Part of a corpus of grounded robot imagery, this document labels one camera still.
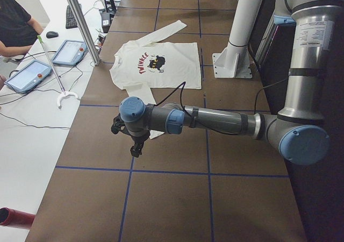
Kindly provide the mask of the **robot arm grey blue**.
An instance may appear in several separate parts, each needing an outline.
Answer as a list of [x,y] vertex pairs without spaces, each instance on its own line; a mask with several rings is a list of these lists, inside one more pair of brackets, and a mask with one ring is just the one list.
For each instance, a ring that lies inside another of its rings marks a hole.
[[274,24],[296,28],[285,105],[277,115],[247,115],[175,103],[158,106],[129,97],[120,103],[112,133],[122,132],[133,139],[134,157],[141,154],[152,130],[179,134],[188,126],[264,139],[297,165],[318,162],[330,144],[322,128],[319,100],[335,22],[342,12],[343,0],[276,0]]

